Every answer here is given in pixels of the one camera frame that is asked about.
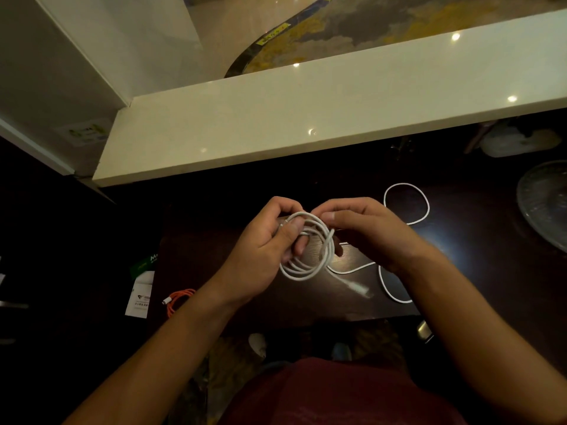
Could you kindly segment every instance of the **right hand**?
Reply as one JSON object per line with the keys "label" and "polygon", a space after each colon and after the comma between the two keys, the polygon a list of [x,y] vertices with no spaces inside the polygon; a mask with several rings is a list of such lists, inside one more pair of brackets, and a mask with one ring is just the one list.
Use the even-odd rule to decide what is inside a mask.
{"label": "right hand", "polygon": [[[314,208],[312,214],[329,228],[339,229],[336,236],[363,252],[388,271],[401,276],[416,258],[441,252],[427,243],[391,210],[372,198],[340,198]],[[295,252],[301,254],[307,239],[300,238]]]}

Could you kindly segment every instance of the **white paper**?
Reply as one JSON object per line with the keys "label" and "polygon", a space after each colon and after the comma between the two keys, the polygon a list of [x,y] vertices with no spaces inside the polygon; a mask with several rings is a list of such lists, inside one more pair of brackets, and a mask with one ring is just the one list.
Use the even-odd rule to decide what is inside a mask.
{"label": "white paper", "polygon": [[154,271],[144,271],[134,281],[130,300],[126,306],[126,315],[140,318],[147,317],[147,308],[150,305],[151,286],[154,282]]}

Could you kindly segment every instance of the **left hand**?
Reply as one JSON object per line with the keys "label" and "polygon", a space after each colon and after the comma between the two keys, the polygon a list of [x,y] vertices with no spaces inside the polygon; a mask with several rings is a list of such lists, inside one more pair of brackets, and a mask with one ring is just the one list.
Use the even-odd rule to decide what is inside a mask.
{"label": "left hand", "polygon": [[280,227],[277,218],[282,212],[300,211],[303,209],[297,201],[273,197],[248,224],[226,262],[210,280],[224,300],[242,305],[272,283],[280,262],[292,258],[291,246],[304,224],[304,219],[297,217]]}

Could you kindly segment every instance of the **table surface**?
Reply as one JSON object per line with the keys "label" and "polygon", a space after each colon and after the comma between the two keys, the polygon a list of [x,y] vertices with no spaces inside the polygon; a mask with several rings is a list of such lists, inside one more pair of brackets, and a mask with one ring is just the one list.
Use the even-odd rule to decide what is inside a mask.
{"label": "table surface", "polygon": [[[509,158],[494,159],[480,151],[463,156],[474,129],[452,128],[409,140],[381,140],[146,184],[146,190],[153,187],[163,196],[175,197],[164,219],[148,313],[151,331],[166,319],[161,300],[173,291],[205,283],[271,196],[288,196],[311,209],[336,197],[367,195],[382,201],[387,186],[409,182],[422,188],[431,204],[429,217],[412,228],[442,250],[543,356],[567,370],[567,254],[528,225],[515,199],[523,173],[541,162],[564,158],[566,146]],[[426,208],[410,187],[392,189],[388,206],[406,221],[419,218]],[[347,246],[334,265],[351,269],[368,261]],[[348,278],[368,285],[373,298],[350,291],[326,272],[308,282],[278,274],[265,293],[241,308],[226,332],[419,313],[414,304],[398,304],[386,296],[376,266]],[[405,298],[397,278],[385,279],[394,295]]]}

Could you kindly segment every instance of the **sticker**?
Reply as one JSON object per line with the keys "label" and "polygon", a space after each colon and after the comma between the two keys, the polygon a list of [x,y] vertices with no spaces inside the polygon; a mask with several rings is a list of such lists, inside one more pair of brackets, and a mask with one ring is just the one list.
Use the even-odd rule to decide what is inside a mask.
{"label": "sticker", "polygon": [[273,39],[276,35],[280,34],[283,30],[285,30],[287,27],[290,27],[291,24],[288,24],[287,22],[284,22],[283,24],[281,24],[279,27],[274,28],[272,31],[270,31],[268,34],[266,34],[265,36],[263,36],[259,41],[256,42],[257,45],[260,46],[264,46],[266,43],[268,43],[271,39]]}
{"label": "sticker", "polygon": [[65,125],[53,130],[73,146],[85,146],[91,143],[103,142],[108,139],[112,122],[108,118]]}

